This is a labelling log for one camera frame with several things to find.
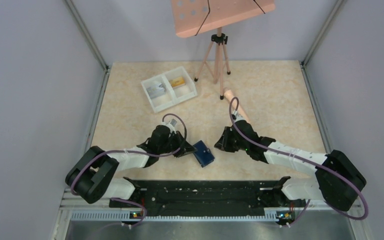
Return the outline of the blue leather card holder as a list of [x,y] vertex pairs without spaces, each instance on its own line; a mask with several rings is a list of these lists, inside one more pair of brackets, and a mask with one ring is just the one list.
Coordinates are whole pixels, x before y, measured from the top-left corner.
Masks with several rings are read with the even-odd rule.
[[196,142],[192,146],[196,149],[193,155],[202,168],[205,168],[214,162],[214,155],[212,154],[210,148],[202,140]]

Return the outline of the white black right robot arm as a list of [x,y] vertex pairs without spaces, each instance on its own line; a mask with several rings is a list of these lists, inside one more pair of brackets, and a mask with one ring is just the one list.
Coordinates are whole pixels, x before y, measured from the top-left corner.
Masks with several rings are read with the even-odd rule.
[[273,200],[287,206],[292,200],[318,200],[346,212],[358,198],[367,180],[349,158],[339,150],[315,153],[287,146],[274,138],[259,136],[246,120],[226,126],[214,147],[228,153],[245,151],[251,159],[279,165],[307,175],[285,177]]

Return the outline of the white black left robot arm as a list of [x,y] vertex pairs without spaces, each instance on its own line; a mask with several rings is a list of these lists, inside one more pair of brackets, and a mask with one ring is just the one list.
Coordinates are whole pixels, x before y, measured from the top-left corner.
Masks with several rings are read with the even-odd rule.
[[71,194],[89,204],[101,198],[121,198],[129,207],[140,202],[137,186],[130,180],[114,179],[117,172],[148,168],[162,156],[180,158],[196,152],[173,124],[157,125],[145,142],[123,150],[90,147],[65,177]]

